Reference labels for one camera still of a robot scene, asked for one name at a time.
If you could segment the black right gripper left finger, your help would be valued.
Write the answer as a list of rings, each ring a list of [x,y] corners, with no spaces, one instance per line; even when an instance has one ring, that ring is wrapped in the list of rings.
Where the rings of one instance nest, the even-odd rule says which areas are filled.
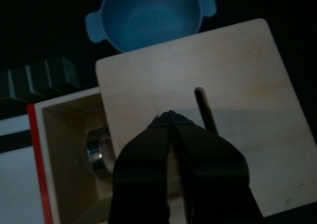
[[[170,113],[126,144],[114,166],[109,224],[170,224],[168,154]]]

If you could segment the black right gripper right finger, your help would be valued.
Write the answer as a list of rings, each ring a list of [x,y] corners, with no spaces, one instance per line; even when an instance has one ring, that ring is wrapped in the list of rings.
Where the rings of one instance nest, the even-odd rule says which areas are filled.
[[[242,153],[185,116],[169,117],[188,224],[264,224]]]

